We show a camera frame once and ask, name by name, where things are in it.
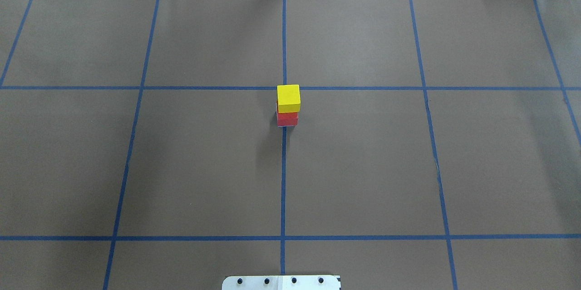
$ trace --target yellow cube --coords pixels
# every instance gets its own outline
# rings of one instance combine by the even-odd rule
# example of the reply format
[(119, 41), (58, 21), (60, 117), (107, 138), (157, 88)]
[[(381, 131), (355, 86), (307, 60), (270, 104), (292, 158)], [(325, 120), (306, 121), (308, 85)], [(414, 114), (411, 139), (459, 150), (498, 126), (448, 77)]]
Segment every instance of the yellow cube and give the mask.
[(294, 113), (300, 111), (299, 85), (276, 86), (279, 113)]

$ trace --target white metal plate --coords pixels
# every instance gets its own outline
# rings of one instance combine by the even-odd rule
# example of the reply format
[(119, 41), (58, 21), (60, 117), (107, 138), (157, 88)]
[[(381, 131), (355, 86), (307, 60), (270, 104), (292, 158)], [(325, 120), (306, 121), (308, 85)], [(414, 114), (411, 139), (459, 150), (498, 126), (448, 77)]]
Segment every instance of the white metal plate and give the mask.
[(341, 277), (338, 275), (232, 276), (222, 282), (222, 290), (341, 290)]

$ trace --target gray table surface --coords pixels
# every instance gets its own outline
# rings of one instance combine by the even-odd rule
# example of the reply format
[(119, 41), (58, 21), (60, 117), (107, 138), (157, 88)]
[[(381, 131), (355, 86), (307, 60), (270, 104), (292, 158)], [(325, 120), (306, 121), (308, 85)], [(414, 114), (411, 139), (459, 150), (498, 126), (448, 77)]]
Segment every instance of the gray table surface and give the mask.
[(2, 289), (581, 288), (581, 0), (3, 0), (0, 26)]

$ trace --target red block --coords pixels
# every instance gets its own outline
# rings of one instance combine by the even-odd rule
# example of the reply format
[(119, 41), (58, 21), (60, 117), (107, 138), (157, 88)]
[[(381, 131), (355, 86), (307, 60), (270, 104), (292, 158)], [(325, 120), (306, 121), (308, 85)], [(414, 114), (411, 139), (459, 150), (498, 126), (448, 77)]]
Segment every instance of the red block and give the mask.
[(294, 127), (299, 124), (299, 112), (279, 113), (278, 102), (276, 102), (276, 125), (278, 127)]

